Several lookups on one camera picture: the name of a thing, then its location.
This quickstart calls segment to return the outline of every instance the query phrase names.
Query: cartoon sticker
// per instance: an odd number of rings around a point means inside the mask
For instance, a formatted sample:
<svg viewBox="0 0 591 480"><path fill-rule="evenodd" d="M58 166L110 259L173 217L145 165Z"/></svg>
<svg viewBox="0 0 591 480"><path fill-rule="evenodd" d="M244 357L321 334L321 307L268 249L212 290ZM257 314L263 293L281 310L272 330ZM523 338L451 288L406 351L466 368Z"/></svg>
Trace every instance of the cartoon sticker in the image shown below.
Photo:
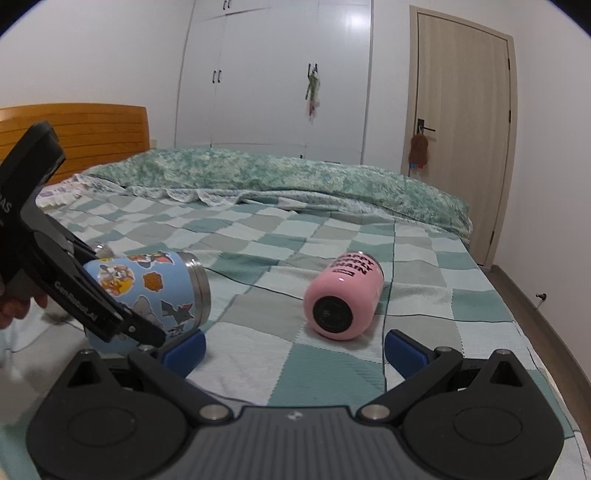
<svg viewBox="0 0 591 480"><path fill-rule="evenodd" d="M176 327L173 327L168 330L170 336L172 336L172 337L183 333L183 328L184 328L185 324L189 320L194 319L194 316L191 315L191 313L189 312L189 310L191 310L191 307L193 306L192 303L186 303L185 305L179 305L179 306L177 306L177 308L175 310L174 307L170 303L168 303L164 300L160 300L160 306L162 307L162 316L163 317L173 317L174 321L177 322Z"/></svg>
<svg viewBox="0 0 591 480"><path fill-rule="evenodd" d="M170 258L168 254L164 252L156 252L153 254L139 254L139 255L129 255L129 258L132 262L137 262L137 264L142 268L150 268L153 263L170 263L174 265L173 259Z"/></svg>
<svg viewBox="0 0 591 480"><path fill-rule="evenodd" d="M98 282L111 295L118 297L134 285L134 273L125 265L100 265Z"/></svg>
<svg viewBox="0 0 591 480"><path fill-rule="evenodd" d="M144 278L144 287L148 290L159 292L164 288L164 284L162 282L162 275L156 272L150 272L143 275Z"/></svg>
<svg viewBox="0 0 591 480"><path fill-rule="evenodd" d="M162 329L164 328L164 325L162 325L162 323L158 320L158 317L154 314L152 310L152 305L150 305L150 301L143 295L140 295L138 297L138 299L134 303L132 310L138 315L144 317L150 323L156 325L156 327Z"/></svg>

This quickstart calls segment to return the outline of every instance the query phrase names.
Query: blue gripper pad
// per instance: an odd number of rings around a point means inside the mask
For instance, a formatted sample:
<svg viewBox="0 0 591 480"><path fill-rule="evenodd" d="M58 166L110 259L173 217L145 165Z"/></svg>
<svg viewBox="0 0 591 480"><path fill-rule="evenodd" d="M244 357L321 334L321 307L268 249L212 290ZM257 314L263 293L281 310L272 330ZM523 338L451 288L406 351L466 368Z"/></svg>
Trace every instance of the blue gripper pad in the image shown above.
<svg viewBox="0 0 591 480"><path fill-rule="evenodd" d="M162 354L161 363L181 377L186 377L205 357L205 334L197 329L183 341Z"/></svg>
<svg viewBox="0 0 591 480"><path fill-rule="evenodd" d="M390 330L384 340L384 355L390 365L406 380L431 361L427 349L398 330Z"/></svg>

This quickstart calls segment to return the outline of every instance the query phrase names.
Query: white wall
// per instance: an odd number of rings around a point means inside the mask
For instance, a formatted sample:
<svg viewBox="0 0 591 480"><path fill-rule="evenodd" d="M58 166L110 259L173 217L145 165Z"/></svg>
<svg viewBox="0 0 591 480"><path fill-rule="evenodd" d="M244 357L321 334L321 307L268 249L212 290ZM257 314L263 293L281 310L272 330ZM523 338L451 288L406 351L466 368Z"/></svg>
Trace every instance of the white wall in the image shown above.
<svg viewBox="0 0 591 480"><path fill-rule="evenodd" d="M591 38L553 4L514 2L515 171L495 263L591 378Z"/></svg>
<svg viewBox="0 0 591 480"><path fill-rule="evenodd" d="M410 5L512 35L512 0L374 0L374 54L364 163L400 171L408 103Z"/></svg>
<svg viewBox="0 0 591 480"><path fill-rule="evenodd" d="M143 105L150 137L174 144L193 0L44 0L0 38L0 106Z"/></svg>

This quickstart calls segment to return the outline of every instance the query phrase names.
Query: baseboard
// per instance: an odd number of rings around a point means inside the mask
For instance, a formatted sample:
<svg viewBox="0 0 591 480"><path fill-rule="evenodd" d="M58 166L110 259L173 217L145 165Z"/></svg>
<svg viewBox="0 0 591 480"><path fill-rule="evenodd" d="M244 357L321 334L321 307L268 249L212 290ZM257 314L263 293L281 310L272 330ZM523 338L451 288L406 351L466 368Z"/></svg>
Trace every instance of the baseboard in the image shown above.
<svg viewBox="0 0 591 480"><path fill-rule="evenodd" d="M536 327L539 328L540 332L545 336L548 343L550 344L553 354L560 358L564 366L568 369L568 372L577 386L579 393L587 404L589 411L591 411L591 383L589 379L581 369L579 363L573 357L568 347L564 344L562 339L558 336L552 325L549 324L548 320L540 313L534 303L521 291L521 289L511 280L511 278L505 273L505 271L498 265L491 267L491 274L497 275L502 279L505 286L511 290L513 296L518 299L522 306L528 310L528 313L533 318Z"/></svg>

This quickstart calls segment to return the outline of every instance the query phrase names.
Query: metal screw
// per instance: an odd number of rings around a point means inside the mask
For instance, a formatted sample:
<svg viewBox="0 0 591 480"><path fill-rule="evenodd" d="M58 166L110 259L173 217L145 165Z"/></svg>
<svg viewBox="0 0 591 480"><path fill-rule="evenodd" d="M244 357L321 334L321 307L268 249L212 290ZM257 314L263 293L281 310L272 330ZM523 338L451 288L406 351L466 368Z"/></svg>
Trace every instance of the metal screw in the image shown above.
<svg viewBox="0 0 591 480"><path fill-rule="evenodd" d="M390 409L386 405L372 403L361 409L361 415L369 420L383 420L390 415Z"/></svg>
<svg viewBox="0 0 591 480"><path fill-rule="evenodd" d="M230 415L230 410L225 405L211 403L199 409L199 414L206 420L223 420Z"/></svg>

